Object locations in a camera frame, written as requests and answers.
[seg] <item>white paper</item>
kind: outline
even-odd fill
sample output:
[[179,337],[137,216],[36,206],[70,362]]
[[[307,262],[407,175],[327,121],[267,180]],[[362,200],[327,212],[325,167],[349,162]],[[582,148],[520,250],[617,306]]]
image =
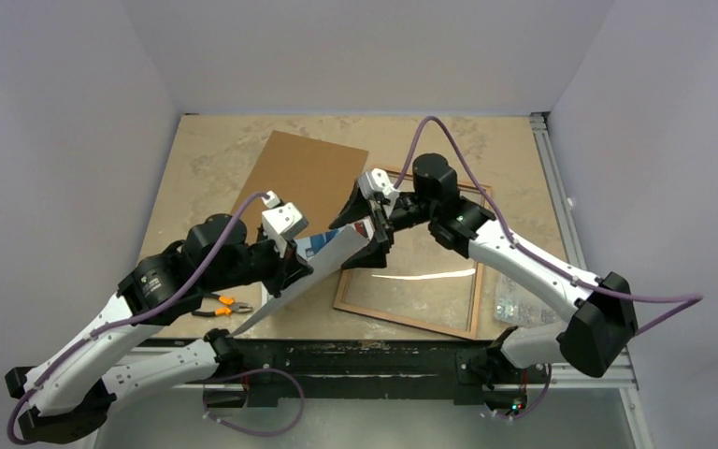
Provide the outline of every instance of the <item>white paper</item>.
[[261,306],[254,315],[230,335],[234,337],[246,332],[280,307],[301,296],[302,293],[309,290],[316,283],[339,270],[343,262],[366,247],[369,242],[369,238],[356,232],[353,227],[346,226],[343,228],[334,239],[329,241],[326,246],[309,260],[309,264],[313,269],[312,274],[294,282],[293,285],[290,285],[282,291],[280,297],[272,297],[269,299],[266,304]]
[[[332,239],[335,239],[337,237],[339,232],[342,232],[343,229],[346,229],[348,227],[352,227],[357,230],[361,229],[362,231],[360,231],[360,234],[364,233],[368,234],[369,238],[373,237],[373,222],[370,221],[369,218],[364,218],[362,220],[359,220],[358,222],[346,224],[345,226],[342,226],[340,229],[337,230],[327,231],[322,234],[304,237],[302,239],[296,239],[296,253],[298,253],[298,256],[302,259],[306,260],[307,262],[310,262],[317,253],[322,251],[323,248],[325,248],[326,245],[331,242]],[[265,306],[265,304],[273,298],[274,297],[271,296],[270,293],[268,293],[268,290],[266,290],[266,287],[260,284],[260,306]]]

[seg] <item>brown cardboard sheet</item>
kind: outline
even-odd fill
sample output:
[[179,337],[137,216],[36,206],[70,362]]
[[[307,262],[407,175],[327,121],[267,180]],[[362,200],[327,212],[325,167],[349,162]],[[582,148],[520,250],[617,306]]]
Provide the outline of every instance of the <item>brown cardboard sheet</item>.
[[[320,234],[342,210],[366,160],[365,150],[273,131],[232,213],[252,193],[272,190],[307,217],[309,226],[298,238]],[[263,210],[263,202],[254,201],[241,216],[249,231],[248,241],[256,237]]]

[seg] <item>metal frame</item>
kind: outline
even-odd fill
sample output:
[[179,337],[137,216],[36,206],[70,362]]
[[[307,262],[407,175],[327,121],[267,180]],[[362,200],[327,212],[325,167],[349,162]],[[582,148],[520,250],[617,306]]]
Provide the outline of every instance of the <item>metal frame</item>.
[[[563,187],[560,170],[554,159],[552,141],[549,139],[549,130],[543,115],[539,113],[532,114],[530,116],[530,126],[538,147],[540,162],[543,165],[543,174],[549,187],[549,195],[552,197],[554,215],[557,217],[557,225],[563,238],[566,257],[570,264],[587,269],[582,246],[577,235],[577,228],[574,225],[574,217],[571,214],[571,206],[568,202],[566,190]],[[557,365],[554,367],[552,387],[559,387],[560,384],[564,383],[562,381],[566,381],[569,383],[574,382],[574,384],[569,385],[569,387],[574,388],[618,388],[635,447],[637,449],[653,449],[653,439],[639,402],[637,376],[635,376],[628,348],[618,356],[613,366],[610,367],[610,371],[601,379],[585,377],[571,366],[566,367],[565,370],[558,370],[559,366]],[[584,379],[576,381],[577,376]]]

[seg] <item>white backdrop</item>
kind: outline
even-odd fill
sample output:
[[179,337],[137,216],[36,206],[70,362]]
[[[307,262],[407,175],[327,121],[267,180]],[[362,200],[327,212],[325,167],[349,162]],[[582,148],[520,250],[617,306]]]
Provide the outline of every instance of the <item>white backdrop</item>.
[[185,112],[551,110],[612,0],[124,0]]
[[618,0],[550,126],[590,267],[708,294],[632,354],[656,447],[718,447],[718,2]]
[[118,0],[0,1],[4,374],[56,352],[136,262],[177,112]]

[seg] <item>table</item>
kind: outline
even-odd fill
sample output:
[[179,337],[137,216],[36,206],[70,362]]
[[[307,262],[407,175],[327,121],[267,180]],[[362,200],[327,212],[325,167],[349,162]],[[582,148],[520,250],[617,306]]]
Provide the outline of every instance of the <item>table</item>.
[[[139,258],[161,252],[188,229],[233,203],[270,135],[279,130],[369,151],[366,167],[400,167],[417,123],[405,116],[182,116],[155,200]],[[447,117],[469,165],[492,195],[510,226],[550,253],[565,258],[546,176],[526,117]],[[423,132],[418,153],[439,152],[465,179],[458,159],[437,126]],[[478,338],[493,339],[508,325],[494,319],[498,273],[486,269]],[[338,275],[321,282],[243,338],[442,339],[426,330],[385,323],[332,309]],[[259,284],[230,290],[230,296],[259,307]],[[429,313],[442,313],[433,310]],[[235,328],[245,316],[209,320],[181,316],[158,337],[198,338],[215,326]]]
[[[321,138],[370,151],[367,166],[399,166],[420,117],[213,117],[184,116],[169,157],[141,257],[158,253],[180,239],[191,225],[230,210],[252,164],[273,129]],[[550,253],[584,267],[582,250],[568,212],[565,192],[540,117],[445,119],[480,181],[511,227]],[[441,152],[458,167],[436,127],[424,132],[420,152]],[[488,270],[490,276],[495,272]],[[257,298],[249,287],[241,294]],[[331,308],[337,277],[322,282],[309,297],[279,311],[252,330],[255,338],[438,339],[438,334],[353,316]],[[504,325],[483,303],[481,338],[494,338]],[[160,337],[198,338],[214,326],[181,317]],[[152,359],[174,348],[139,347],[123,363]],[[650,449],[637,383],[624,351],[602,379],[589,379],[568,364],[555,364],[551,393],[527,419],[509,427],[483,407],[458,407],[449,401],[326,400],[307,402],[305,418],[290,432],[254,437],[200,419],[199,385],[173,390],[133,404],[112,416],[86,440],[86,448],[108,447],[592,447]],[[271,429],[288,422],[295,399],[277,409],[245,410],[234,418],[248,427]]]

